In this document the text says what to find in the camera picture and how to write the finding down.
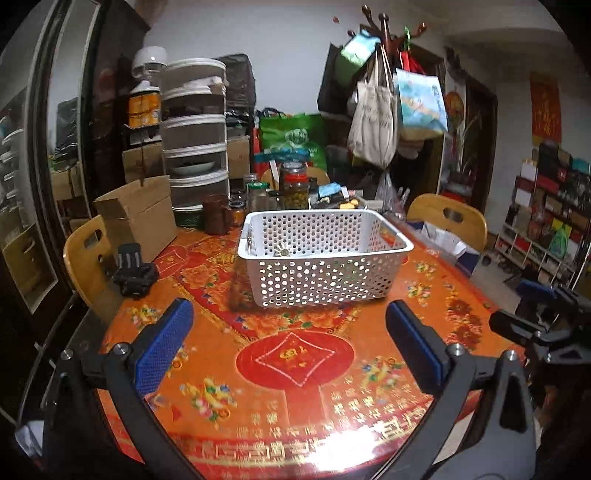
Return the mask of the shelf with boxes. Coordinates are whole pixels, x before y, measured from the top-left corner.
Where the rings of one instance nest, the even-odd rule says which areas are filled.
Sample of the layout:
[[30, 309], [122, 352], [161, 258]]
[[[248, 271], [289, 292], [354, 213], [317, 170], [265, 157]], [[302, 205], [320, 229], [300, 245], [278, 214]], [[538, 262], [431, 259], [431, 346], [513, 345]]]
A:
[[574, 287], [590, 260], [590, 163], [545, 140], [522, 162], [494, 249], [545, 285]]

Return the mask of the white blue paper bag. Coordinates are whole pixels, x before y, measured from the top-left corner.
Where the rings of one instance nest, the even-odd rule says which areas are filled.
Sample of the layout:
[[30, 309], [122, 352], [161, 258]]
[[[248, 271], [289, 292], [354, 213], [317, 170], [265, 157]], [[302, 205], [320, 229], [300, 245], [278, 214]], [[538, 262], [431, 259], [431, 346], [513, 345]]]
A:
[[443, 253], [444, 257], [467, 277], [472, 276], [481, 257], [478, 250], [461, 240], [456, 234], [428, 222], [411, 221], [408, 225], [418, 232], [429, 245], [439, 253]]

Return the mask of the right wooden chair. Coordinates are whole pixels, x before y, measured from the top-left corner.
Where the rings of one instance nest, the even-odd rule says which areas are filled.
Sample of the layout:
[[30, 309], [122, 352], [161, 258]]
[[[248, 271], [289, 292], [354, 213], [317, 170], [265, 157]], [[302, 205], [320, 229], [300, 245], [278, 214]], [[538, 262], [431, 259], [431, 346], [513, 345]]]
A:
[[443, 195], [423, 194], [410, 205], [408, 222], [424, 221], [459, 237], [468, 246], [483, 253], [488, 239], [488, 225], [477, 209]]

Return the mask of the wooden chair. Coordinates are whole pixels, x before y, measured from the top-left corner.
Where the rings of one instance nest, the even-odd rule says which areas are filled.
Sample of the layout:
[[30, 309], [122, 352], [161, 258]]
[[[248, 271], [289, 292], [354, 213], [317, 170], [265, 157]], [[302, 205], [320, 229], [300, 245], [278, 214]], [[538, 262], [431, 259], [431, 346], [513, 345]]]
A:
[[63, 259], [76, 292], [101, 322], [109, 325], [122, 297], [112, 282], [117, 265], [101, 215], [86, 221], [67, 238]]
[[408, 222], [424, 221], [459, 237], [468, 246], [483, 253], [488, 239], [488, 225], [477, 209], [443, 195], [423, 194], [410, 205]]

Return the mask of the left wooden chair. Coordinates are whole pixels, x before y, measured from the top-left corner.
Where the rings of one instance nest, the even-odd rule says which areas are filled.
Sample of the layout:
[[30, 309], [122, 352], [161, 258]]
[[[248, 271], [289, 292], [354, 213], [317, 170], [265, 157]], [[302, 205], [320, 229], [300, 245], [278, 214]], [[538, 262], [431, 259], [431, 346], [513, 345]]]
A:
[[101, 215], [86, 221], [67, 238], [63, 259], [76, 292], [101, 322], [109, 325], [122, 297], [112, 282], [117, 265]]

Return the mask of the brown cardboard box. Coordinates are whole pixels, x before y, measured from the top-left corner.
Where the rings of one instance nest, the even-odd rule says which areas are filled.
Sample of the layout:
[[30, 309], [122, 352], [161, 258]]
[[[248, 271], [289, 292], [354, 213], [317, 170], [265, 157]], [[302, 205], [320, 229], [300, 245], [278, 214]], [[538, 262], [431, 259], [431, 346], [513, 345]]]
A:
[[114, 252], [137, 243], [144, 262], [152, 262], [177, 235], [167, 175], [134, 180], [94, 200]]

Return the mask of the brown ceramic mug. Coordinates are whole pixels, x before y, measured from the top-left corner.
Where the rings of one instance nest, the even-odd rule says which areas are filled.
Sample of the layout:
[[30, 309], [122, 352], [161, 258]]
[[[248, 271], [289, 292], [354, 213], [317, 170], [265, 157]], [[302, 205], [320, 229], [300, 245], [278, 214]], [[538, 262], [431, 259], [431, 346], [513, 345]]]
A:
[[225, 235], [231, 228], [231, 210], [228, 196], [223, 194], [207, 195], [202, 199], [202, 217], [204, 232], [208, 235]]

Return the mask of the green lid glass jar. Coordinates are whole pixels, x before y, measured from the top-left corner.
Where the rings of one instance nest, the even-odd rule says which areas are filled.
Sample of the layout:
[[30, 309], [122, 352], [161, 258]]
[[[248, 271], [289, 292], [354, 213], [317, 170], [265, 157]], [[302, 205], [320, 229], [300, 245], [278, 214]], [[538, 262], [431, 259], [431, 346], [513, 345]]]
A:
[[249, 194], [249, 211], [259, 212], [266, 210], [267, 207], [267, 188], [266, 182], [249, 182], [246, 184], [246, 190]]

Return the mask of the blue illustrated paper bag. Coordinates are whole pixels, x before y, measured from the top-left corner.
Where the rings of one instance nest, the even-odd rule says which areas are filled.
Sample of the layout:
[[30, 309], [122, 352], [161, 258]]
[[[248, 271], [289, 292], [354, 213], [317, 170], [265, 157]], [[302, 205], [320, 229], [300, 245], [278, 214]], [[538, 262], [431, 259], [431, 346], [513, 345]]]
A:
[[401, 137], [425, 141], [448, 132], [447, 111], [437, 76], [397, 70]]

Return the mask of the red lid pickle jar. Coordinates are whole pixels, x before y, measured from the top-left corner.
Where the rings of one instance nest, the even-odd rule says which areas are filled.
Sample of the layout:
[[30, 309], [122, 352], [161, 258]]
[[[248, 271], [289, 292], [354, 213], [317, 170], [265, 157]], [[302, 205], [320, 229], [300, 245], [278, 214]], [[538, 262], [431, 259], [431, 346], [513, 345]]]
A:
[[308, 209], [308, 172], [303, 162], [284, 162], [280, 166], [280, 191], [288, 210]]

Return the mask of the green shopping bag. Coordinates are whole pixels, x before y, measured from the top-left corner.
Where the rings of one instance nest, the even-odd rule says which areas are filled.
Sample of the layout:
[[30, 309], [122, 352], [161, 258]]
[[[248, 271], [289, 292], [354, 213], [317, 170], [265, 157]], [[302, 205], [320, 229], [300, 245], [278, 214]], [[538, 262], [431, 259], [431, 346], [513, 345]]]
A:
[[259, 140], [264, 153], [307, 151], [312, 166], [327, 169], [327, 132], [320, 114], [262, 117], [259, 119]]

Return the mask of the grey plastic drawer tower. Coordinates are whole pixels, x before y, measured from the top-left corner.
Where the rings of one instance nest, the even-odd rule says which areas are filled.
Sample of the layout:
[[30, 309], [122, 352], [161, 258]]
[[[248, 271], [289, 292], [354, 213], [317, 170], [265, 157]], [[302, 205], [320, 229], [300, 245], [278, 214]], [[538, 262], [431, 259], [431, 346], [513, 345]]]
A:
[[161, 73], [161, 155], [172, 209], [190, 214], [209, 195], [229, 195], [226, 65], [211, 58], [168, 64]]

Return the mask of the wooden coat rack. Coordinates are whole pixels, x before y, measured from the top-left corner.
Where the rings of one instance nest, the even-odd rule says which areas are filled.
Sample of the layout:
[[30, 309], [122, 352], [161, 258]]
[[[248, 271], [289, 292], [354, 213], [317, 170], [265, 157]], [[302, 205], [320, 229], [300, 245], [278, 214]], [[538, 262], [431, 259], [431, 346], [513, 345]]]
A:
[[420, 23], [415, 30], [405, 27], [401, 35], [394, 35], [389, 25], [390, 18], [386, 13], [380, 13], [378, 21], [375, 21], [372, 9], [367, 4], [363, 4], [361, 11], [366, 20], [360, 25], [361, 33], [367, 33], [370, 37], [379, 39], [389, 60], [396, 66], [413, 73], [425, 73], [411, 52], [412, 42], [428, 30], [425, 22]]

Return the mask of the black clamp mount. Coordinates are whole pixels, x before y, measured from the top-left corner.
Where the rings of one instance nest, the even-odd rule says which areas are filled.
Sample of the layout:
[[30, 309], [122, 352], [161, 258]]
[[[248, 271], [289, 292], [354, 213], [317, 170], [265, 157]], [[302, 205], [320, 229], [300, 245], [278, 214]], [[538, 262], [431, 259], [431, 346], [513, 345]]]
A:
[[122, 297], [141, 299], [149, 294], [159, 279], [156, 266], [142, 260], [138, 243], [121, 244], [118, 247], [117, 266], [112, 280]]

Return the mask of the red wall banner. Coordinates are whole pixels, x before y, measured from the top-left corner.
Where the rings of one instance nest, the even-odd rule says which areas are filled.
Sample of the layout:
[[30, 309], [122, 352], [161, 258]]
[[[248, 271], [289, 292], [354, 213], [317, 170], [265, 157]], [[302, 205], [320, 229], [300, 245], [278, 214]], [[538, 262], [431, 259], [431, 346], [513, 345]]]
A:
[[562, 143], [560, 90], [556, 79], [537, 72], [530, 74], [532, 137], [535, 144]]

